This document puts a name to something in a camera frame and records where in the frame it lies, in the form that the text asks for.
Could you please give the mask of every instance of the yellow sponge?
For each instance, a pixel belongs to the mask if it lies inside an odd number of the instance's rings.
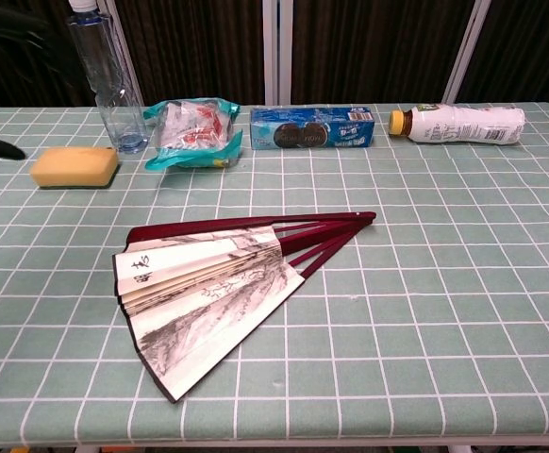
[[[46,149],[29,174],[40,187],[107,187],[116,170],[113,148],[67,146]]]

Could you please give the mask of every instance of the table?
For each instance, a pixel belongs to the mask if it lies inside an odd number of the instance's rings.
[[[0,446],[549,445],[549,104],[504,147],[392,139],[370,107],[371,148],[253,152],[244,108],[236,167],[151,174],[148,149],[97,191],[27,174],[109,145],[96,109],[0,109],[30,156],[0,161]],[[378,217],[168,403],[112,295],[127,231],[347,210]]]

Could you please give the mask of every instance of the bottle cap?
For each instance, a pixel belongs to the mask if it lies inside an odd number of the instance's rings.
[[[402,110],[392,110],[388,122],[388,131],[390,135],[400,135],[405,125],[405,114]]]
[[[94,11],[98,8],[96,0],[69,0],[69,4],[75,12]]]

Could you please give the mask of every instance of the bottle label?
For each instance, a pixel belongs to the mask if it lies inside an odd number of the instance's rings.
[[[438,110],[440,107],[436,104],[420,104],[417,106],[417,111],[432,111]]]
[[[425,104],[413,109],[408,136],[415,142],[515,143],[524,129],[521,109],[464,109]]]

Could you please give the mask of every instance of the plastic bag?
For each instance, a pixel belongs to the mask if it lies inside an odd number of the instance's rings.
[[[158,154],[144,165],[152,171],[169,166],[230,167],[241,154],[242,130],[233,133],[240,106],[219,98],[163,101],[147,109],[157,118]]]

